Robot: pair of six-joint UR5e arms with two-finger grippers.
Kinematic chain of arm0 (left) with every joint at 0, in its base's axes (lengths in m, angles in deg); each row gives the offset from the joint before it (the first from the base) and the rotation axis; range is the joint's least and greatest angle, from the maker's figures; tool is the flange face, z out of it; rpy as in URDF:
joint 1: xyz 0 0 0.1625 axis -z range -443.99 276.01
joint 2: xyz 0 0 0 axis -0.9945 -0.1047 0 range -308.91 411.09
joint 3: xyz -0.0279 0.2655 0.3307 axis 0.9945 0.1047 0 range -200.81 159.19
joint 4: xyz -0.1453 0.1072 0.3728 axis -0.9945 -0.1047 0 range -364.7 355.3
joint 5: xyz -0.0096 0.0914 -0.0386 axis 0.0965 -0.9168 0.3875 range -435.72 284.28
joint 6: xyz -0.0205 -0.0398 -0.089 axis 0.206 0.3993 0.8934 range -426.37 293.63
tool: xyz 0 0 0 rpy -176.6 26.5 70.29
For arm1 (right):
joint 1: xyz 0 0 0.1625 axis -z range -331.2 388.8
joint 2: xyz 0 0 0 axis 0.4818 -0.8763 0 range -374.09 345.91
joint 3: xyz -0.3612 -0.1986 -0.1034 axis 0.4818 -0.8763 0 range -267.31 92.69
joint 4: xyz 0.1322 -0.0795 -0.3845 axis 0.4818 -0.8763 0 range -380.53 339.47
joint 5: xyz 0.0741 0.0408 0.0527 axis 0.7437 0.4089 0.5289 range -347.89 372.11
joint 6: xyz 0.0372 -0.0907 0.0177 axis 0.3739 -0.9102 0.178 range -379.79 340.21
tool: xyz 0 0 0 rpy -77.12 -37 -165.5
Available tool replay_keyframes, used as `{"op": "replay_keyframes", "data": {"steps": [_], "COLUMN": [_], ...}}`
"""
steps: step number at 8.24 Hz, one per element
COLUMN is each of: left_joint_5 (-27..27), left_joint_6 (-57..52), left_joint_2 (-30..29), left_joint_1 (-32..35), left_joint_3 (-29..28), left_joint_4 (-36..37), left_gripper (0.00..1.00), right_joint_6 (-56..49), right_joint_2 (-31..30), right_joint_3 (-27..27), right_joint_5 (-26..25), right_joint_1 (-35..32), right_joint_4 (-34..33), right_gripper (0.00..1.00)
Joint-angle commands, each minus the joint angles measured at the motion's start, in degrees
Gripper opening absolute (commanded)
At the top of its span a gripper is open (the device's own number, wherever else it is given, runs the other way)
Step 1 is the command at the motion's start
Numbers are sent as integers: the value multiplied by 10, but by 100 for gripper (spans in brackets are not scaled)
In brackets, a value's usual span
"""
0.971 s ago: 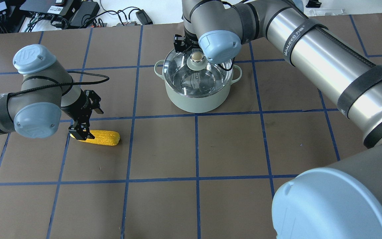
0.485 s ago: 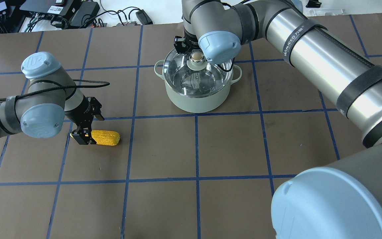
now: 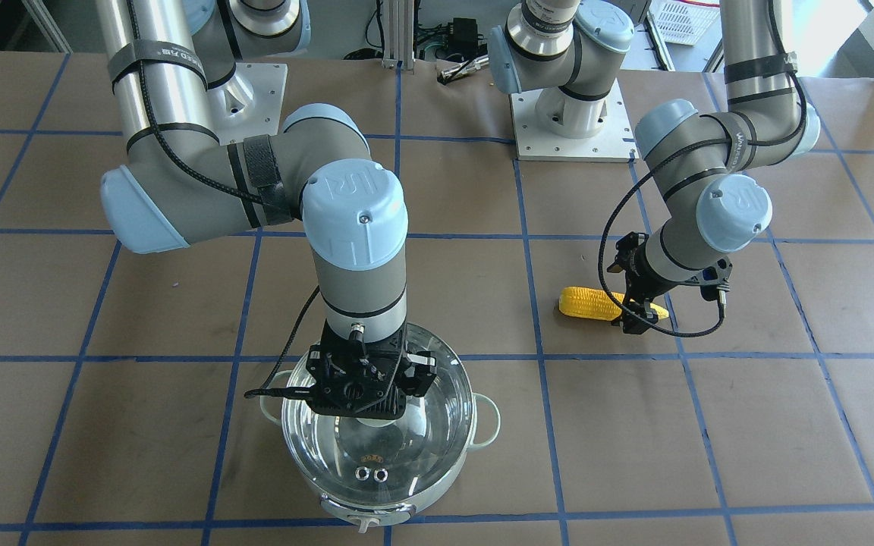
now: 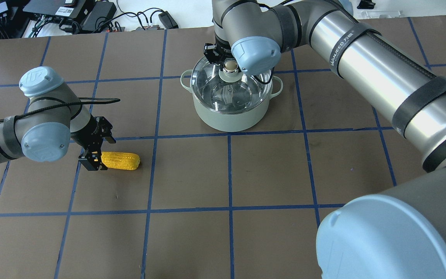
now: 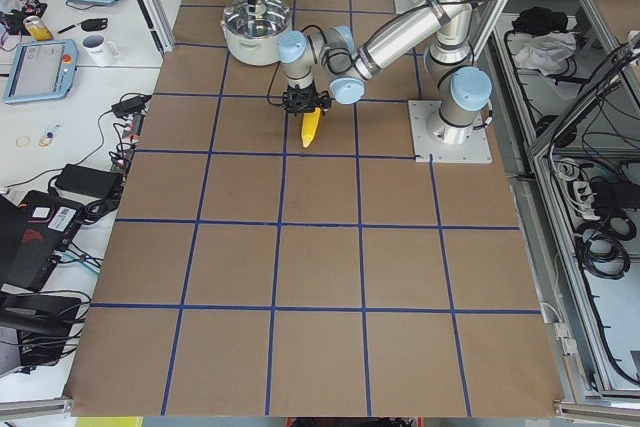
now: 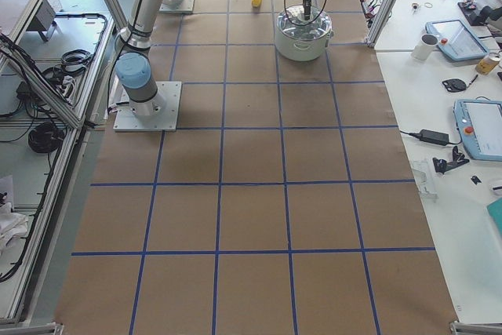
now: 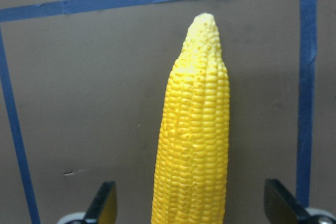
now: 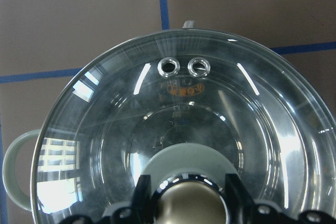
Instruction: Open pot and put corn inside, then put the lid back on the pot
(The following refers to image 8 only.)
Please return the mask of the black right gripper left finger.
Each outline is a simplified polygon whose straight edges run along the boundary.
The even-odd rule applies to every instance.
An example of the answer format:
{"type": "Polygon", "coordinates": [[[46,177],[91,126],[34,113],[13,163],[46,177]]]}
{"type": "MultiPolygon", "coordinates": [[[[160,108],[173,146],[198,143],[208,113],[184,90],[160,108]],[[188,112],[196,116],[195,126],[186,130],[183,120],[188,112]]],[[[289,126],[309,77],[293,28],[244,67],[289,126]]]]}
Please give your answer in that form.
{"type": "Polygon", "coordinates": [[[141,175],[131,201],[112,206],[96,223],[146,223],[152,219],[151,197],[151,176],[141,175]]]}

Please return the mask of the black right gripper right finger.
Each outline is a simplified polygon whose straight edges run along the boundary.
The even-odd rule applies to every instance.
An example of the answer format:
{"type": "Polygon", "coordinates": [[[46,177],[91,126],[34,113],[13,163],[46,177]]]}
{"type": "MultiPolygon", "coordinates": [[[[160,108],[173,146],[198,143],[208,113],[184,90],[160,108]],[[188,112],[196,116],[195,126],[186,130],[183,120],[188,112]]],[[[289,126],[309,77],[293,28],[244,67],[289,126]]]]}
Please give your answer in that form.
{"type": "Polygon", "coordinates": [[[268,203],[256,203],[236,174],[225,175],[227,223],[335,223],[335,218],[318,210],[288,217],[268,203]]]}

